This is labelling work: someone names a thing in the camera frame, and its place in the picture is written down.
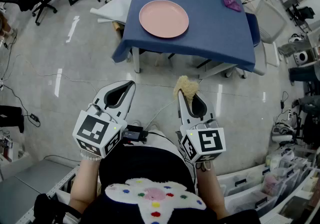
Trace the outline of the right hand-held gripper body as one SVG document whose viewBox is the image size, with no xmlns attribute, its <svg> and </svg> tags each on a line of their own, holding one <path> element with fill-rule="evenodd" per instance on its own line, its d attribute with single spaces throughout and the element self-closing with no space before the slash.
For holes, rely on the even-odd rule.
<svg viewBox="0 0 320 224">
<path fill-rule="evenodd" d="M 179 141 L 191 163 L 212 161 L 226 151 L 224 129 L 215 119 L 180 126 Z"/>
</svg>

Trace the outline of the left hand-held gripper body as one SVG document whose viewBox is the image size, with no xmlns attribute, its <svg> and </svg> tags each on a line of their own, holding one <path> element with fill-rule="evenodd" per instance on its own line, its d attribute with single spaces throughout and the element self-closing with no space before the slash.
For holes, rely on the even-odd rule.
<svg viewBox="0 0 320 224">
<path fill-rule="evenodd" d="M 73 130 L 73 138 L 89 158 L 105 158 L 120 142 L 127 122 L 91 103 L 82 110 Z"/>
</svg>

